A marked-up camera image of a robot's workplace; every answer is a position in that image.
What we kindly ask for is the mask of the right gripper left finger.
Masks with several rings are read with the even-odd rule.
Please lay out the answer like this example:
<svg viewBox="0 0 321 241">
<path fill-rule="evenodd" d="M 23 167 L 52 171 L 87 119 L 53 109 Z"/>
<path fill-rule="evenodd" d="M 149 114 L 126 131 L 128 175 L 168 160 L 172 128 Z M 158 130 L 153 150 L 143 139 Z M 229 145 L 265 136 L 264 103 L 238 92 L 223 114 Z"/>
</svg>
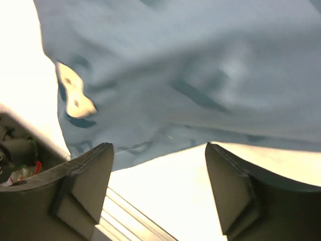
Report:
<svg viewBox="0 0 321 241">
<path fill-rule="evenodd" d="M 1 187 L 1 240 L 91 240 L 113 165 L 112 144 Z"/>
</svg>

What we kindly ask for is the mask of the blue letter print pillowcase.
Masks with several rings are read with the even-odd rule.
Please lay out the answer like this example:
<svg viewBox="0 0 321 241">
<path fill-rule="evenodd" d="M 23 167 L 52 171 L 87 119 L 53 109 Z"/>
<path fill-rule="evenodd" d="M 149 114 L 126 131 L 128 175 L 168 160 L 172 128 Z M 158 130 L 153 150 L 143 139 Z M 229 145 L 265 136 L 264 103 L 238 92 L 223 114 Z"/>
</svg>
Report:
<svg viewBox="0 0 321 241">
<path fill-rule="evenodd" d="M 35 1 L 72 158 L 320 150 L 320 1 Z"/>
</svg>

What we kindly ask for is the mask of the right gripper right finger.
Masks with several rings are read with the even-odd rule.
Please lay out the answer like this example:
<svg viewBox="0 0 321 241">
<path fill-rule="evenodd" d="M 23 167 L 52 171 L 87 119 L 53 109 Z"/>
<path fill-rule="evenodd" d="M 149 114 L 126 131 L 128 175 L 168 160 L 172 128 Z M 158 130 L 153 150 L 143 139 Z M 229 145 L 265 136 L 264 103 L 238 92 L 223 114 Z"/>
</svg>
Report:
<svg viewBox="0 0 321 241">
<path fill-rule="evenodd" d="M 320 187 L 247 162 L 217 144 L 205 159 L 228 240 L 320 240 Z"/>
</svg>

